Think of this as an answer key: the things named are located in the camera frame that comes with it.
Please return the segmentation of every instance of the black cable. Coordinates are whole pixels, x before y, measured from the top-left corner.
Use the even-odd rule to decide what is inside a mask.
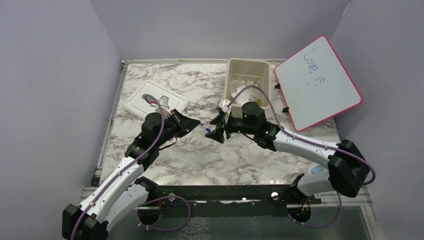
[[[244,134],[244,133],[242,133],[246,138],[248,138],[248,139],[250,139],[250,140],[252,140],[253,142],[255,141],[255,140],[253,140],[253,138],[251,138],[250,136],[248,136],[247,134]]]
[[[173,142],[173,143],[171,143],[171,144],[169,144],[169,145],[166,145],[166,146],[164,146],[164,147],[161,147],[161,148],[159,148],[159,151],[161,151],[161,150],[164,150],[164,149],[167,149],[167,148],[169,148],[169,147],[172,147],[172,146],[174,146],[176,143],[177,143],[177,138],[175,138],[175,142]]]

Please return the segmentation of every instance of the glass panel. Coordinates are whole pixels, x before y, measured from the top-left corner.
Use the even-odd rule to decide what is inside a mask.
[[[337,207],[314,207],[309,224],[325,224],[337,213]],[[173,228],[184,219],[164,218],[155,226]],[[217,217],[192,218],[189,225],[175,232],[146,231],[138,227],[134,210],[122,219],[110,232],[108,240],[367,240],[370,235],[361,207],[343,207],[340,220],[326,228],[311,229],[293,223],[288,217]]]

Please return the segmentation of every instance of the table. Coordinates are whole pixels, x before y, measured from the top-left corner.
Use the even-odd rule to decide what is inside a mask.
[[[185,96],[189,104],[182,114],[208,123],[217,115],[215,104],[224,95],[226,70],[226,63],[130,64],[113,117],[100,182],[116,168],[141,131],[143,121],[126,111],[124,102],[144,81],[157,82]],[[277,84],[274,73],[271,84]],[[272,89],[271,101],[282,126],[295,131],[289,115],[282,113],[285,104],[279,89]],[[271,109],[265,114],[275,123]],[[178,139],[173,147],[160,152],[143,176],[159,185],[289,184],[299,173],[306,173],[312,163],[296,155],[260,148],[241,134],[233,134],[220,144],[205,138],[205,133],[204,128],[198,127]],[[333,119],[300,134],[322,141],[340,141]]]

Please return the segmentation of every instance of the whiteboard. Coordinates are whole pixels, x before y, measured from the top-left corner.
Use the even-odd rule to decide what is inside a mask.
[[[297,131],[362,102],[361,94],[326,36],[313,41],[274,71]]]

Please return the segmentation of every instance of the white container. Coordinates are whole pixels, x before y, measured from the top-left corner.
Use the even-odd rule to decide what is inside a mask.
[[[151,106],[143,99],[144,94],[150,94],[157,100],[159,100],[162,96],[168,97],[169,110],[176,109],[180,113],[189,104],[187,98],[181,94],[148,80],[144,82],[144,85],[137,88],[137,90],[135,90],[123,104],[123,107],[127,111],[135,114],[142,120],[146,118],[147,114],[155,111],[155,107]]]
[[[270,96],[271,92],[271,65],[267,61],[250,60],[242,58],[231,58],[228,60],[226,70],[226,81],[224,87],[224,98],[231,100],[232,93],[237,91],[238,87],[244,85],[259,84],[259,87]],[[270,105],[264,95],[257,89],[254,90],[256,102],[262,109],[269,109]],[[236,118],[241,118],[242,106],[239,104],[231,105],[231,113]]]

